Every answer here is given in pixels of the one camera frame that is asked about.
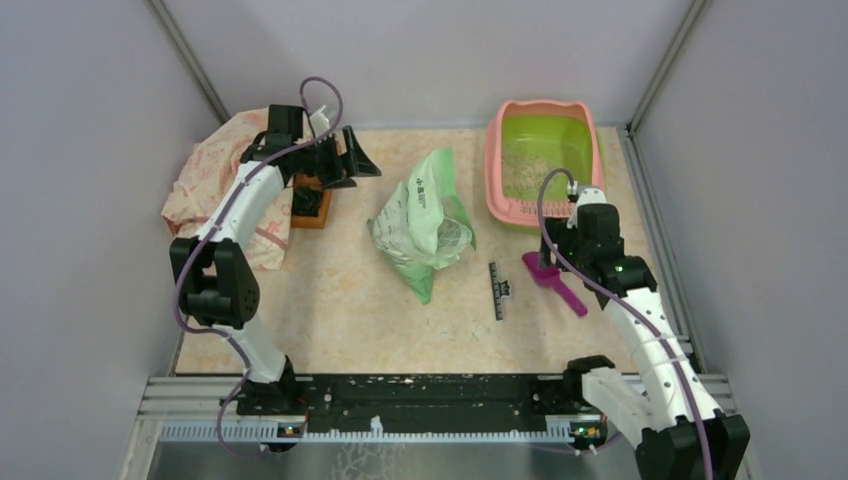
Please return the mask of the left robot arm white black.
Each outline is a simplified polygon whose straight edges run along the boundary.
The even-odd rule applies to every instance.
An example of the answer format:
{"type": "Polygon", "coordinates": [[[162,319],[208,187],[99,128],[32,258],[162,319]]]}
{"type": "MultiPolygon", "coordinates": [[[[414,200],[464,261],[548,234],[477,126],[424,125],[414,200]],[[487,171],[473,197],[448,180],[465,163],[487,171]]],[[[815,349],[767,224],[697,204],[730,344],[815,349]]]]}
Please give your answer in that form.
{"type": "Polygon", "coordinates": [[[240,158],[233,185],[197,233],[169,250],[175,278],[173,308],[180,326],[221,337],[244,365],[236,399],[260,397],[277,414],[292,411],[300,388],[290,359],[258,320],[260,286],[246,251],[264,212],[296,176],[323,190],[352,188],[380,169],[351,126],[333,120],[325,131],[300,106],[272,105],[265,131],[240,158]]]}

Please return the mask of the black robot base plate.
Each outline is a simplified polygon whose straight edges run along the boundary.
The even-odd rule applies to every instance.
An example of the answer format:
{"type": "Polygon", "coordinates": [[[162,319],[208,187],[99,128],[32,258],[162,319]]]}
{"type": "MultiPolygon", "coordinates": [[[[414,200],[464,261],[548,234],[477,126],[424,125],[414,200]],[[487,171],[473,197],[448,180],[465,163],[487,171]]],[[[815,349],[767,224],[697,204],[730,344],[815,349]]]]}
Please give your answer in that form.
{"type": "Polygon", "coordinates": [[[609,423],[560,374],[315,374],[235,395],[243,416],[291,415],[309,433],[552,434],[600,441],[609,423]]]}

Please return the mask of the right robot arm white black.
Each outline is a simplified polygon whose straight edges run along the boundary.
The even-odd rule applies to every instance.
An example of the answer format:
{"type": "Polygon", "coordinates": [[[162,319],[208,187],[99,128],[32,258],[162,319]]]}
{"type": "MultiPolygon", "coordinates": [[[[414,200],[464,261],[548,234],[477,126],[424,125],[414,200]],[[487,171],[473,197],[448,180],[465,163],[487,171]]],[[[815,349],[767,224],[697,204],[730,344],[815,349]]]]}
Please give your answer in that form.
{"type": "Polygon", "coordinates": [[[606,202],[577,206],[569,218],[540,221],[541,264],[574,274],[624,336],[644,390],[595,355],[566,367],[563,398],[576,412],[605,414],[634,450],[643,479],[733,479],[750,442],[745,419],[710,394],[665,316],[657,282],[626,254],[619,212],[606,202]]]}

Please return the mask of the green cat litter bag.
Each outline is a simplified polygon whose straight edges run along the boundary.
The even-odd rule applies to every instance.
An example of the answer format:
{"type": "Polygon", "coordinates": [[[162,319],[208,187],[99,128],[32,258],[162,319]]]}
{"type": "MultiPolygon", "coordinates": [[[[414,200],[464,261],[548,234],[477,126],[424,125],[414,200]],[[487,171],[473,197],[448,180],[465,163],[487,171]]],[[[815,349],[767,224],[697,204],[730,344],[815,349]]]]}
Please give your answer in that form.
{"type": "Polygon", "coordinates": [[[366,222],[376,248],[419,302],[431,302],[435,274],[477,248],[470,215],[457,191],[455,152],[431,151],[366,222]]]}

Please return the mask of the magenta plastic litter scoop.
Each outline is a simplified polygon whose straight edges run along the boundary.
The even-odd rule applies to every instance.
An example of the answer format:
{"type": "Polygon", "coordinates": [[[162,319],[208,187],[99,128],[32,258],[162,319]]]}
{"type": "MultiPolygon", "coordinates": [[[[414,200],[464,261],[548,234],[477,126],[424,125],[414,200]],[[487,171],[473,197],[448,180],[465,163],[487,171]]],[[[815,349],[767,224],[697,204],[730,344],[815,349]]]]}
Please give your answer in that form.
{"type": "Polygon", "coordinates": [[[586,305],[562,280],[559,269],[555,266],[542,267],[536,251],[524,253],[521,260],[538,287],[555,292],[579,318],[588,314],[586,305]]]}

